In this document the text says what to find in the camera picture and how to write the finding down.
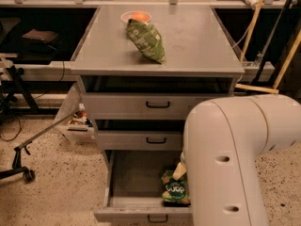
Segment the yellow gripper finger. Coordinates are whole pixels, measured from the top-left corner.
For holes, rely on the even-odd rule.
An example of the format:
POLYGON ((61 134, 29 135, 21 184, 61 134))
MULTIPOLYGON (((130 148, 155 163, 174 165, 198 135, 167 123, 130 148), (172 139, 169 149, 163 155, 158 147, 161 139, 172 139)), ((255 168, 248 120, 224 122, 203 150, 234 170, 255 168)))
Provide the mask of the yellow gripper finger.
POLYGON ((183 162, 179 162, 177 168, 173 172, 173 179, 178 181, 186 173, 186 166, 183 162))

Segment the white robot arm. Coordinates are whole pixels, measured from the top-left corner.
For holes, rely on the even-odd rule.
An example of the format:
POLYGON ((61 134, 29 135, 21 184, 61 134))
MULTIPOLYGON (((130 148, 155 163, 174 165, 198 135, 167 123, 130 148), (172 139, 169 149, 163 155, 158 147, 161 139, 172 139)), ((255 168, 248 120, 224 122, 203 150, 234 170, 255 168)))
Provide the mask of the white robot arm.
POLYGON ((256 156, 301 140, 301 104, 284 95, 207 100, 187 116, 182 155, 194 226, 268 226, 256 156))

